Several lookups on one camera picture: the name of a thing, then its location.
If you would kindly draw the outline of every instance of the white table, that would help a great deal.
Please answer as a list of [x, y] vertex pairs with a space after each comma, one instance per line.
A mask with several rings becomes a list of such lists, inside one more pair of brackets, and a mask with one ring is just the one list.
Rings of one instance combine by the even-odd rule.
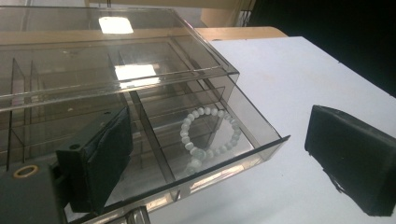
[[304, 150], [312, 105], [343, 110], [396, 137], [396, 99], [302, 37], [214, 41], [238, 85], [282, 136], [275, 156], [150, 214], [153, 224], [396, 223], [369, 217]]

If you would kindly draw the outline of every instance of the acrylic box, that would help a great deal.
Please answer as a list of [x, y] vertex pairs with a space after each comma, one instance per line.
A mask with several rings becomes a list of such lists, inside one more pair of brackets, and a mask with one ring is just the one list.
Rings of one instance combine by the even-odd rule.
[[269, 160], [288, 139], [238, 88], [238, 71], [173, 10], [0, 10], [1, 173], [56, 162], [56, 148], [103, 111], [130, 110], [134, 149], [104, 213], [66, 206], [69, 222], [161, 208]]

